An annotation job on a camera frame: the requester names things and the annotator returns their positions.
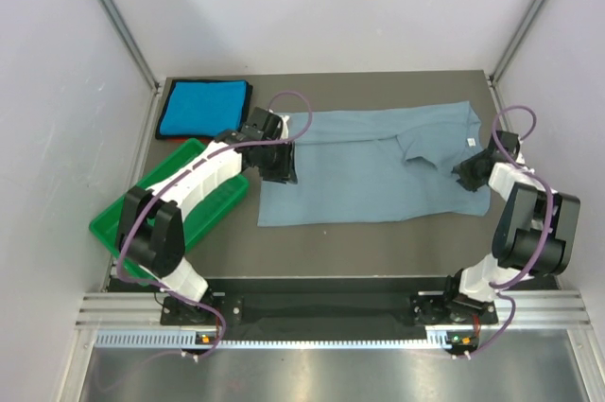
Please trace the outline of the light blue t-shirt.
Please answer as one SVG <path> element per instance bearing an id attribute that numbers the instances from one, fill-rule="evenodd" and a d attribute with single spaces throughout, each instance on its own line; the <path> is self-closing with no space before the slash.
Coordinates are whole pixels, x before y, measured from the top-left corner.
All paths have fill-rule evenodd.
<path id="1" fill-rule="evenodd" d="M 469 102 L 378 111 L 293 113 L 296 184 L 261 185 L 258 226 L 484 216 L 488 188 L 464 189 L 454 166 L 481 151 Z"/>

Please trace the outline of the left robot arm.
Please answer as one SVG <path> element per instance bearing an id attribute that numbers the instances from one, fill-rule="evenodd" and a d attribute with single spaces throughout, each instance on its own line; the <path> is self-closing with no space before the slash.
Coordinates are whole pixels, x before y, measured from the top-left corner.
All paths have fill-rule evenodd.
<path id="1" fill-rule="evenodd" d="M 185 258 L 184 220 L 227 181 L 248 168 L 262 180 L 295 184 L 295 144 L 290 116 L 255 108 L 238 130 L 226 130 L 201 155 L 149 188 L 134 186 L 124 197 L 115 247 L 162 288 L 180 295 L 181 311 L 194 323 L 214 314 L 209 285 Z"/>

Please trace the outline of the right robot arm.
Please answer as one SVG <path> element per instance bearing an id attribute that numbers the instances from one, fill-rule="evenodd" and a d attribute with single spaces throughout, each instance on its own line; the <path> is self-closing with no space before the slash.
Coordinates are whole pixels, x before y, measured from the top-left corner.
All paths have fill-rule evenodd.
<path id="1" fill-rule="evenodd" d="M 453 168 L 464 189 L 488 186 L 506 204 L 491 252 L 446 279 L 441 311 L 452 322 L 483 313 L 502 289 L 562 273 L 571 259 L 580 199 L 545 189 L 525 166 L 520 148 L 517 134 L 495 131 L 486 149 Z"/>

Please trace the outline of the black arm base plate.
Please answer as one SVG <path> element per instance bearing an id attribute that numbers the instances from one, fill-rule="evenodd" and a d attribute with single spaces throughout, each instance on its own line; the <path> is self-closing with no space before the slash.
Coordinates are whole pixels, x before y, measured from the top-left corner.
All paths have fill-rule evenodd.
<path id="1" fill-rule="evenodd" d="M 412 325 L 494 325 L 495 307 L 464 313 L 448 308 L 440 295 L 407 292 L 230 292 L 206 295 L 202 302 L 230 323 L 261 320 L 388 319 Z"/>

